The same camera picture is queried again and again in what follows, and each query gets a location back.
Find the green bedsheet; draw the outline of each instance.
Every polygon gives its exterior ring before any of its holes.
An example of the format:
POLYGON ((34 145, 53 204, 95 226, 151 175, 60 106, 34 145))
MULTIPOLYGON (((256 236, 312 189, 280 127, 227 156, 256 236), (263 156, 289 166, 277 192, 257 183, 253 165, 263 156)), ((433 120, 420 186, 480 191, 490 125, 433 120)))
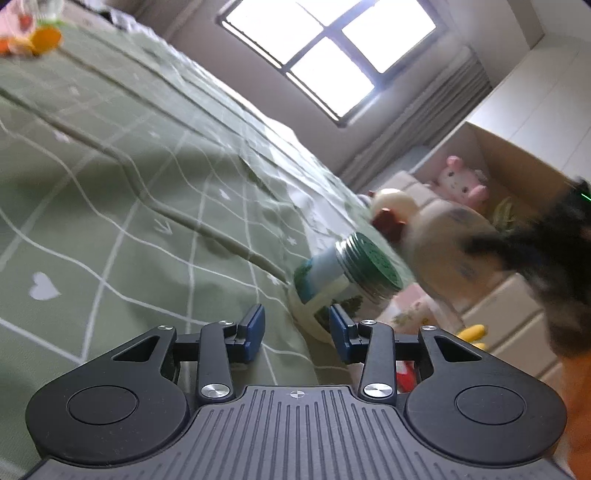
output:
POLYGON ((37 389, 157 325, 195 332, 262 303, 264 346, 237 386, 348 383, 297 329, 286 282, 354 229, 413 280, 356 197, 164 43, 63 32, 57 52, 0 59, 0 478, 38 459, 37 389))

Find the stuffed animal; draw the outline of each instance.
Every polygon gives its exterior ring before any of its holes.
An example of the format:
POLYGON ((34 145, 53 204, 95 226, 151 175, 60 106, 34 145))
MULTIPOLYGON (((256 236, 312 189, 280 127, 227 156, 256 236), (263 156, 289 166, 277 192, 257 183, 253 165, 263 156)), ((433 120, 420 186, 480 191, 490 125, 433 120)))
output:
POLYGON ((466 167, 460 157, 451 156, 447 159, 447 167, 439 174, 437 184, 431 182, 428 187, 444 200, 478 211, 488 200, 488 188, 480 182, 483 177, 479 170, 466 167))

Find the curtain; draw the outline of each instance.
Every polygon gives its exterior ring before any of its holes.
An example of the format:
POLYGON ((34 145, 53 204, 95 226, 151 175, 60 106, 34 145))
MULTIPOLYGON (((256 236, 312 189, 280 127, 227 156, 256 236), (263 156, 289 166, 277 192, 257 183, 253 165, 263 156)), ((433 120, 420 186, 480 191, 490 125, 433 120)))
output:
POLYGON ((354 192, 364 192, 372 180, 410 149, 435 147, 492 91, 486 72, 469 47, 386 130, 338 172, 354 192))

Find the window frame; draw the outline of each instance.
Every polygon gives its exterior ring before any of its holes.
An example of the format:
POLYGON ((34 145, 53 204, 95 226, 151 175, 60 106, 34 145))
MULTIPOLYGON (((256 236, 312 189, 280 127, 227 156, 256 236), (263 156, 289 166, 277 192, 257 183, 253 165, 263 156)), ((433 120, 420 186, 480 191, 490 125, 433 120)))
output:
POLYGON ((366 10, 374 6, 379 0, 361 0, 358 4, 351 7, 339 18, 334 20, 330 25, 322 25, 323 29, 318 35, 310 40, 300 51, 298 51, 286 64, 282 64, 273 55, 267 52, 258 43, 248 37, 248 35, 240 29, 234 27, 227 18, 232 11, 238 7, 244 0, 231 0, 222 8, 219 15, 216 17, 216 23, 224 28, 229 33, 233 34, 238 40, 245 43, 254 52, 259 54, 270 65, 273 66, 279 73, 286 77, 291 83, 314 102, 339 128, 348 126, 365 108, 383 92, 391 82, 398 77, 402 72, 407 70, 415 60, 420 57, 426 50, 431 47, 446 31, 447 27, 441 20, 441 17, 432 6, 429 0, 416 0, 425 10, 427 15, 435 24, 435 29, 424 37, 413 48, 406 52, 400 59, 398 59, 392 66, 383 73, 377 71, 372 63, 361 53, 355 44, 343 33, 342 29, 350 22, 363 14, 366 10), (301 58, 310 51, 323 38, 332 40, 344 53, 347 55, 355 65, 369 78, 374 84, 374 89, 369 92, 362 100, 357 103, 351 110, 343 116, 337 115, 332 108, 330 108, 318 95, 314 93, 304 82, 302 82, 291 68, 301 60, 301 58))

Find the green jar lid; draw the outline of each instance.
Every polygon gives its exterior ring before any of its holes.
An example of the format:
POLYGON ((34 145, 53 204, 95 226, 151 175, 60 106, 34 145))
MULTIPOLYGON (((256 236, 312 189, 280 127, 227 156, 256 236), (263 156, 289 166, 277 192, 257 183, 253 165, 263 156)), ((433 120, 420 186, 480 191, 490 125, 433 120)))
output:
POLYGON ((352 233, 342 243, 345 266, 355 280, 381 297, 390 297, 402 290, 402 279, 390 259, 369 238, 352 233))

